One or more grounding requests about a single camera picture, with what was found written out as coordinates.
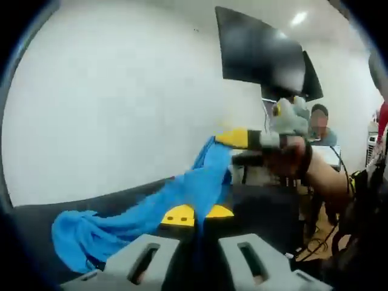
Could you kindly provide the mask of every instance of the floor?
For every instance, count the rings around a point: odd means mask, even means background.
[[[324,205],[321,208],[321,211],[319,213],[318,222],[316,223],[316,232],[313,235],[312,239],[309,240],[308,243],[308,250],[306,249],[303,251],[297,261],[305,258],[307,255],[310,254],[309,250],[315,250],[319,244],[325,240],[327,235],[332,231],[333,226],[328,222],[326,212],[324,209]],[[326,259],[332,256],[332,240],[336,232],[338,231],[338,228],[330,235],[330,237],[327,239],[326,244],[322,245],[313,255],[311,255],[307,260],[311,259]],[[349,236],[343,237],[339,242],[339,249],[342,249],[345,247],[349,240]]]

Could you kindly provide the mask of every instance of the desk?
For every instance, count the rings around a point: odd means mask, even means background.
[[[319,153],[322,156],[323,160],[332,166],[337,172],[341,170],[341,161],[332,150],[331,147],[323,146],[323,145],[312,145],[313,151]],[[341,156],[341,147],[336,145],[333,149],[337,152],[339,156]]]
[[[12,209],[10,218],[17,227],[18,238],[28,247],[39,270],[50,281],[61,284],[79,276],[61,261],[52,242],[52,224],[61,212],[94,210],[101,217],[118,215],[137,204],[145,194],[160,190],[166,181],[168,179],[86,200],[17,206]],[[299,243],[299,208],[298,197],[293,195],[292,189],[231,186],[227,204],[233,207],[236,223],[244,226],[235,230],[237,234],[259,234],[282,253],[295,250]]]

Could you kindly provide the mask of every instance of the blue towel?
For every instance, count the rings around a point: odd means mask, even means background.
[[[225,196],[222,182],[229,172],[229,151],[210,138],[191,170],[120,215],[102,218],[91,210],[62,212],[52,225],[56,253],[72,271],[87,273],[95,268],[87,258],[106,262],[138,236],[155,231],[166,212],[181,204],[194,208],[202,229],[206,215]]]

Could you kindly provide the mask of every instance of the wire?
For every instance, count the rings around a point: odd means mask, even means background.
[[[318,226],[315,226],[315,232],[319,232],[321,229],[318,227]],[[318,241],[318,243],[321,243],[322,240],[320,238],[312,238],[307,245],[304,245],[303,247],[300,247],[300,250],[294,252],[293,256],[294,258],[297,258],[298,256],[300,256],[300,254],[302,252],[304,252],[305,250],[308,251],[309,253],[311,252],[311,250],[309,249],[309,244],[312,242],[312,241]],[[324,244],[324,252],[329,248],[329,246],[327,244]]]
[[[312,243],[313,241],[316,241],[318,242],[318,244],[321,244],[323,246],[323,252],[325,252],[328,248],[329,248],[329,245],[326,243],[326,242],[322,242],[322,240],[320,238],[312,238],[310,241],[309,241],[309,244]],[[307,250],[312,253],[313,250],[310,250],[309,249],[309,244],[307,245]]]
[[[342,164],[342,166],[344,166],[344,170],[345,170],[345,174],[346,174],[346,181],[347,181],[347,194],[349,194],[349,191],[350,191],[350,186],[349,186],[349,174],[347,173],[347,169],[346,169],[346,166],[344,164],[344,161],[341,159],[340,155],[336,152],[336,150],[330,146],[330,148],[333,150],[333,152],[336,154],[337,158],[339,159],[340,163]],[[306,259],[310,258],[317,250],[319,250],[324,244],[327,245],[327,240],[329,239],[329,237],[333,234],[335,228],[337,227],[339,223],[339,220],[337,220],[336,224],[333,226],[333,228],[331,229],[331,231],[329,232],[329,234],[325,237],[324,241],[321,242],[318,247],[316,247],[315,249],[313,249],[307,256],[305,256],[303,259],[300,260],[300,262],[303,262],[305,261]]]
[[[266,118],[264,120],[264,130],[266,131],[267,133],[267,114],[266,114]]]

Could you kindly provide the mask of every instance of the white wall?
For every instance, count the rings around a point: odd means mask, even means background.
[[[329,127],[338,137],[342,159],[349,172],[365,166],[367,126],[383,103],[368,68],[367,53],[350,52],[329,44],[303,45],[321,82],[324,98],[316,103],[329,111]]]
[[[177,175],[216,132],[263,128],[260,87],[223,80],[217,34],[135,2],[72,5],[43,26],[12,82],[2,156],[14,205]]]

